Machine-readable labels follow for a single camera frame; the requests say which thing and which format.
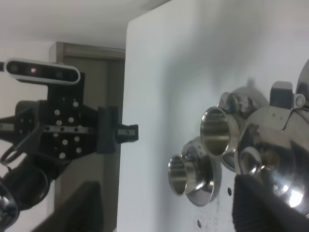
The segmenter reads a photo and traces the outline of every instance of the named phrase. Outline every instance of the depth camera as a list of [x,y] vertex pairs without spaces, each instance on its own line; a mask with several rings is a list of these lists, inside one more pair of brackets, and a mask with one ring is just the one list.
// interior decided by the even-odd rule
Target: depth camera
[[73,66],[28,59],[12,58],[5,62],[4,70],[23,82],[74,85],[81,79]]

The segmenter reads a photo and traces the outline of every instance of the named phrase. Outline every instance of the ceiling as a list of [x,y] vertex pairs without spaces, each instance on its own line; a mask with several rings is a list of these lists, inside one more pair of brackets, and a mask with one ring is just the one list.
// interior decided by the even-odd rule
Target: ceiling
[[168,0],[1,0],[0,40],[125,48],[129,21]]

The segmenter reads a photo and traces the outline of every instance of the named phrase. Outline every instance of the screw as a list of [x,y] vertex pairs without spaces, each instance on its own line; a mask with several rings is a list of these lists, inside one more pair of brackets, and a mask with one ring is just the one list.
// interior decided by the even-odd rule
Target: screw
[[59,158],[60,159],[65,159],[65,157],[66,157],[66,153],[61,152],[60,155],[59,155]]
[[78,106],[79,106],[78,102],[77,102],[77,101],[74,101],[74,102],[73,102],[73,106],[74,106],[74,107],[78,107]]
[[298,106],[303,106],[304,103],[305,103],[305,98],[304,98],[304,96],[298,96],[298,97],[296,98],[296,105],[298,105]]

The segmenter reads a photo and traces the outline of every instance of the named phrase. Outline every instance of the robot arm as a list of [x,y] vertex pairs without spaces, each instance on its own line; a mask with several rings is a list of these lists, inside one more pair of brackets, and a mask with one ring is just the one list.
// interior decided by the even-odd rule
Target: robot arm
[[116,144],[138,140],[138,125],[119,124],[117,107],[83,105],[84,74],[75,67],[11,59],[3,70],[20,82],[47,85],[48,97],[21,101],[14,116],[0,119],[0,139],[12,143],[0,163],[27,155],[1,180],[0,230],[41,202],[71,160],[111,154]]

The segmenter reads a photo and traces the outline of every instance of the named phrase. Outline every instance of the dark spot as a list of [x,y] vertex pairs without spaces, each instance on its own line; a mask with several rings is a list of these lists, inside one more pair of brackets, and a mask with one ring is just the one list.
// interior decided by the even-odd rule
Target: dark spot
[[199,228],[202,228],[201,222],[200,222],[199,220],[197,220],[197,226],[198,226]]

